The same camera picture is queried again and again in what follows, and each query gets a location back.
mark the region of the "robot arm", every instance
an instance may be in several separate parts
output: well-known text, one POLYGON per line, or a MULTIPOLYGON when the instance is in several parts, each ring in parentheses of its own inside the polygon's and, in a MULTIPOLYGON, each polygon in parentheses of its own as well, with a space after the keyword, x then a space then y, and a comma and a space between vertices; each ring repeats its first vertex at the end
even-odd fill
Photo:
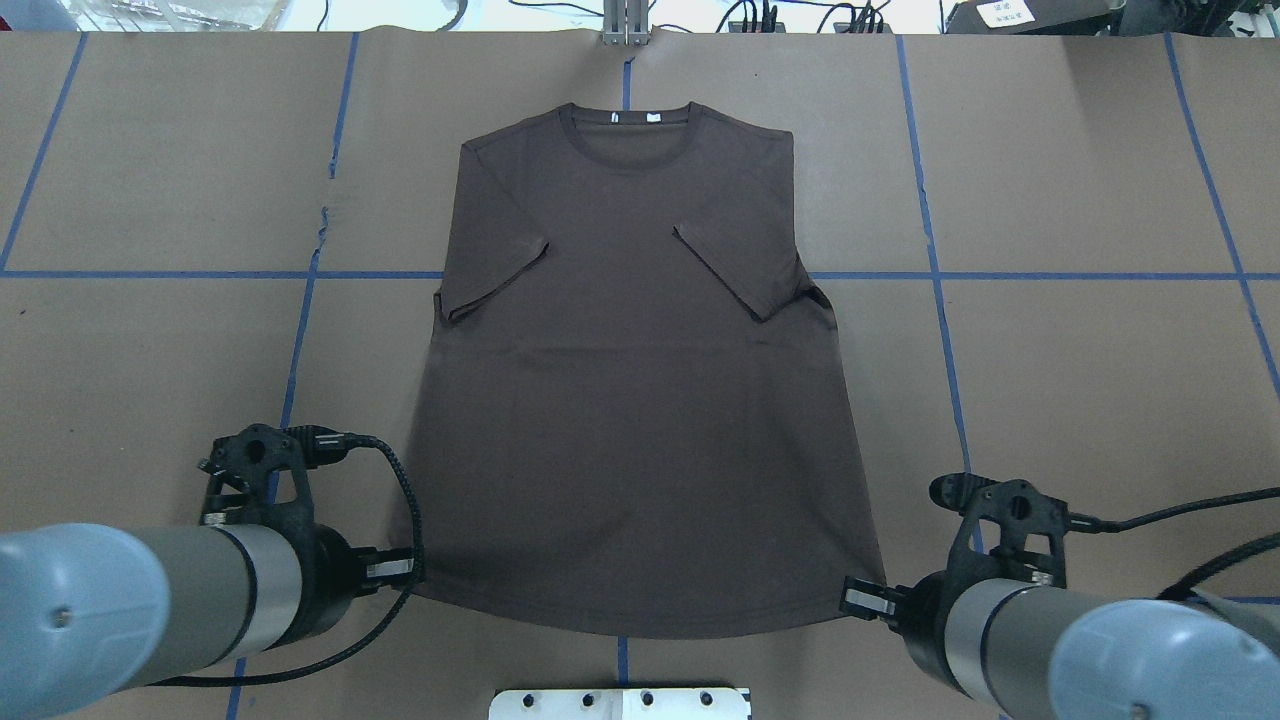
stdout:
MULTIPOLYGON (((945 475, 931 496, 965 516, 947 569, 914 588, 849 578, 842 605, 886 621, 928 675, 1016 720, 1280 717, 1280 607, 1203 591, 1202 603, 1071 592, 1062 536, 1106 524, 1025 480, 945 475), (979 520, 1000 525, 989 553, 970 547, 979 520), (1025 550, 1033 534, 1048 538, 1048 555, 1025 550)), ((1146 521, 1188 509, 1198 507, 1146 521)))
MULTIPOLYGON (((407 601, 422 568, 421 519, 403 468, 381 441, 251 425, 215 441, 200 468, 210 475, 200 527, 55 525, 0 536, 0 720, 50 717, 146 684, 230 687, 303 676, 367 646, 407 601), (352 447, 378 448, 392 462, 415 547, 352 548, 315 523, 306 470, 337 462, 352 447), (273 477, 280 470, 289 470, 297 497, 276 503, 273 477), (384 585, 402 588, 388 616, 321 662, 259 676, 180 676, 323 633, 355 597, 384 585)), ((1126 523, 1071 514, 1025 480, 945 475, 929 492, 964 515, 947 569, 913 588, 849 578, 841 597, 846 614, 883 620, 899 633, 925 674, 1016 720, 1280 720, 1280 607, 1192 591, 1203 574, 1175 585, 1199 603, 1075 593, 1066 589, 1062 544, 1069 530, 1119 532, 1277 497, 1280 488, 1126 523), (1001 529, 987 553, 970 546, 980 520, 1001 529), (1027 550, 1037 534, 1048 539, 1048 553, 1027 550)), ((1248 552, 1277 544, 1280 534, 1251 543, 1248 552)))
MULTIPOLYGON (((0 719, 50 717, 146 684, 301 676, 314 670, 175 678, 320 634, 355 597, 384 585, 406 585, 398 611, 421 568, 421 547, 352 548, 314 521, 306 470, 351 447, 385 445, 325 428, 251 425, 215 441, 201 461, 210 480, 200 527, 69 524, 0 536, 0 719), (274 502, 279 470, 293 479, 289 502, 274 502)), ((417 524, 412 491, 398 462, 393 468, 417 524)))

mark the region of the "bolt hole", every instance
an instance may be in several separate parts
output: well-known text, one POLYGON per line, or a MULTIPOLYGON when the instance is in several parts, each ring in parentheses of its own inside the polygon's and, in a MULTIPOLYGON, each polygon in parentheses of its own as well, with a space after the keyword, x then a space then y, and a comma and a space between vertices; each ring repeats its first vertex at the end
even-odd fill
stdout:
POLYGON ((266 456, 266 446, 262 445, 262 441, 255 439, 244 446, 244 456, 248 457, 250 462, 257 465, 266 456))
POLYGON ((1032 514, 1030 501, 1020 495, 1015 495, 1014 498, 1009 501, 1009 514, 1016 520, 1025 520, 1032 514))

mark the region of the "white label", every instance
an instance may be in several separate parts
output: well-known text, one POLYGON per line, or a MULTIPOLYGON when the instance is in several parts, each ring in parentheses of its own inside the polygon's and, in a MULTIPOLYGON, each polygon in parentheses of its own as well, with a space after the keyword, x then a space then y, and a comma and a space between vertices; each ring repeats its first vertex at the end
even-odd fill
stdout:
POLYGON ((978 14, 987 27, 1010 27, 1036 22, 1024 0, 1000 0, 978 5, 978 14))

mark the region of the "wire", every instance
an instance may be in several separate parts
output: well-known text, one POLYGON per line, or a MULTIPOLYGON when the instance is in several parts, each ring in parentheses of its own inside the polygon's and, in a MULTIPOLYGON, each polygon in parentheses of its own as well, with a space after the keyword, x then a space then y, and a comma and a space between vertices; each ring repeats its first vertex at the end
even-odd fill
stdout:
POLYGON ((593 10, 590 8, 584 8, 581 5, 575 5, 573 3, 525 3, 522 0, 507 0, 507 3, 511 3, 512 5, 518 5, 521 8, 573 8, 575 10, 581 10, 581 12, 584 12, 584 13, 586 13, 589 15, 594 15, 596 18, 603 18, 604 17, 604 13, 602 13, 599 10, 593 10))
POLYGON ((849 26, 852 27, 852 24, 858 20, 858 8, 854 8, 850 3, 836 3, 835 5, 827 8, 827 13, 822 17, 822 22, 818 23, 818 29, 815 32, 822 32, 822 28, 827 26, 827 18, 841 8, 849 8, 849 26))
POLYGON ((1165 510, 1157 510, 1129 520, 1100 520, 1092 515, 1071 512, 1068 529, 1074 533, 1087 534, 1123 533, 1125 530, 1132 530, 1134 528, 1140 528, 1142 525, 1149 525, 1151 523, 1166 520, 1187 512, 1194 512, 1197 510, 1208 510, 1211 507, 1224 507, 1228 505, 1239 505, 1242 502, 1270 500, 1274 497, 1280 497, 1280 487, 1224 495, 1221 497, 1211 497, 1208 500, 1197 500, 1196 502, 1175 505, 1174 507, 1166 507, 1165 510))
POLYGON ((352 447, 371 447, 383 454, 387 462, 392 466, 392 471, 396 473, 396 480, 399 483, 401 492, 404 493, 404 502, 408 505, 410 525, 413 532, 413 575, 410 582, 401 591, 399 597, 396 598, 394 605, 387 611, 381 621, 374 626, 372 630, 365 634, 355 643, 340 652, 330 655, 329 657, 312 662, 311 665, 297 667, 294 670, 285 670, 283 673, 268 673, 265 675, 243 675, 239 678, 201 678, 196 675, 179 675, 177 678, 169 678, 168 680, 160 680, 159 683, 152 683, 152 685, 161 687, 177 687, 177 688, 232 688, 241 685, 268 685, 271 683, 283 683, 285 680, 296 680, 298 678, 305 678, 320 670, 333 667, 334 665, 347 660, 348 657, 356 655, 357 652, 369 647, 369 643, 378 639, 378 635, 383 634, 383 630, 392 624, 392 620, 399 615, 404 603, 408 602, 408 596, 413 592, 413 585, 422 580, 424 564, 426 551, 422 547, 422 510, 417 505, 417 496, 413 495, 413 487, 408 482, 408 474, 404 471, 404 466, 401 465, 396 452, 385 442, 372 437, 372 436, 353 436, 347 434, 347 441, 352 447))
POLYGON ((435 32, 448 32, 458 27, 458 23, 462 22, 462 15, 465 14, 467 14, 467 0, 458 0, 458 9, 453 13, 453 18, 443 26, 435 28, 435 32))
POLYGON ((1213 575, 1217 575, 1222 570, 1231 568, 1233 565, 1239 565, 1256 555, 1262 555, 1263 552, 1277 547, 1280 547, 1280 533, 1265 536, 1231 548, 1183 575, 1183 579, 1165 588, 1158 596, 1156 596, 1156 600, 1171 600, 1175 602, 1187 600, 1192 596, 1192 588, 1196 585, 1203 583, 1213 575))
POLYGON ((748 22, 746 22, 746 6, 748 5, 751 6, 751 15, 754 17, 755 15, 755 0, 737 0, 736 3, 733 3, 732 5, 730 5, 728 10, 724 10, 724 17, 721 18, 719 24, 716 26, 716 32, 719 32, 721 29, 724 28, 724 23, 728 22, 728 17, 733 14, 733 10, 736 10, 739 5, 742 6, 742 32, 748 32, 748 29, 746 29, 746 24, 748 24, 748 22))

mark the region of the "t-shirt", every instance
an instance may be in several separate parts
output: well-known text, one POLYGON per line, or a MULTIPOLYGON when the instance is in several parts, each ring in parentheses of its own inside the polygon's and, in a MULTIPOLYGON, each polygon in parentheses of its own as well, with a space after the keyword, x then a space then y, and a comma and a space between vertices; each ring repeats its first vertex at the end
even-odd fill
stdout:
POLYGON ((791 133, 694 102, 463 143, 408 452, 416 592, 700 638, 837 618, 845 575, 883 582, 792 228, 791 133))

